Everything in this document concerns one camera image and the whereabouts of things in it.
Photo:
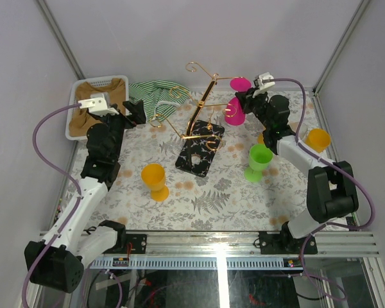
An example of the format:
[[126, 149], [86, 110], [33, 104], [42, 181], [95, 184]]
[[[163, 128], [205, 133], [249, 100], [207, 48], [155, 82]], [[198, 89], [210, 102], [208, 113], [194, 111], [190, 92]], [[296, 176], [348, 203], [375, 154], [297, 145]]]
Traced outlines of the pink plastic wine glass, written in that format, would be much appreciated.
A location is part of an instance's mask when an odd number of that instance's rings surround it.
[[[233, 78], [230, 87], [236, 92], [246, 92], [251, 83], [246, 78]], [[232, 126], [239, 126], [245, 122], [245, 114], [237, 97], [232, 98], [225, 109], [225, 121]]]

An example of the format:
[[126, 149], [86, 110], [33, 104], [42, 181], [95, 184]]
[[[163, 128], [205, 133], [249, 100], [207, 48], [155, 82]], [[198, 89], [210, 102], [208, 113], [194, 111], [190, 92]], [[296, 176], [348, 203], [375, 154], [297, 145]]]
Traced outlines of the gold wine glass rack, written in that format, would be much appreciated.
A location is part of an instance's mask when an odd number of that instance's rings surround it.
[[[164, 114], [155, 112], [155, 115], [149, 120], [149, 123], [152, 127], [160, 128], [162, 127], [162, 122], [165, 119], [167, 124], [175, 131], [177, 136], [179, 136], [179, 138], [185, 142], [176, 160], [175, 167], [194, 176], [205, 178], [209, 172], [216, 152], [223, 146], [223, 135], [225, 128], [221, 125], [211, 123], [214, 110], [212, 111], [212, 114], [209, 116], [207, 121], [199, 120], [199, 115], [205, 108], [208, 107], [221, 106], [226, 107], [224, 112], [231, 111], [231, 108], [227, 107], [227, 103], [207, 105], [207, 100], [211, 95], [214, 87], [218, 84], [218, 81], [233, 80], [234, 78], [243, 77], [221, 77], [218, 73], [211, 74], [206, 70], [206, 68], [204, 68], [204, 66], [198, 62], [189, 62], [186, 64], [185, 69], [193, 73], [197, 71], [198, 67], [210, 77], [209, 85], [199, 100], [194, 99], [189, 94], [188, 90], [183, 90], [179, 86], [173, 87], [169, 93], [169, 95], [174, 98], [180, 98], [180, 93], [184, 92], [193, 102], [196, 103], [196, 109], [187, 122], [185, 133], [178, 132]], [[200, 160], [197, 163], [194, 163], [194, 158], [199, 158]]]

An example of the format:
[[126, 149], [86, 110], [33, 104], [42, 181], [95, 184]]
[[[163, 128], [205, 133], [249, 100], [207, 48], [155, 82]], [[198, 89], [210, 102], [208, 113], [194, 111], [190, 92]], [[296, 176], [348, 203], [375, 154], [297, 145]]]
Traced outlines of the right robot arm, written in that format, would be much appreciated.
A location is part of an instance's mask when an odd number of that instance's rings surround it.
[[342, 218], [359, 208], [352, 166], [346, 162], [325, 162], [318, 153], [304, 146], [288, 124], [289, 100], [267, 93], [256, 96], [255, 89], [236, 92], [245, 114], [253, 113], [265, 127], [264, 145], [274, 154], [288, 160], [307, 177], [306, 209], [282, 225], [278, 243], [285, 252], [302, 247], [303, 238], [335, 218]]

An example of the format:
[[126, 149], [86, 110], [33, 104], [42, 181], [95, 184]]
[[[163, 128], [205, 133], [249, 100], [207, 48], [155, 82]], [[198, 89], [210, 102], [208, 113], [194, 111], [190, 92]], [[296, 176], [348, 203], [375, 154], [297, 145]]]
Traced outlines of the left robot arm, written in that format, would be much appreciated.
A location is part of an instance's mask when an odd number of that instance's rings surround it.
[[87, 130], [88, 155], [81, 178], [73, 181], [76, 193], [48, 233], [29, 242], [24, 250], [28, 268], [25, 284], [72, 293], [97, 257], [109, 250], [121, 253], [126, 249], [125, 225], [111, 220], [102, 221], [88, 238], [81, 239], [92, 213], [118, 176], [125, 130], [146, 123], [143, 101], [124, 101], [122, 105], [127, 115], [117, 105], [103, 105], [95, 111], [94, 105], [84, 100], [76, 104], [86, 108], [98, 123]]

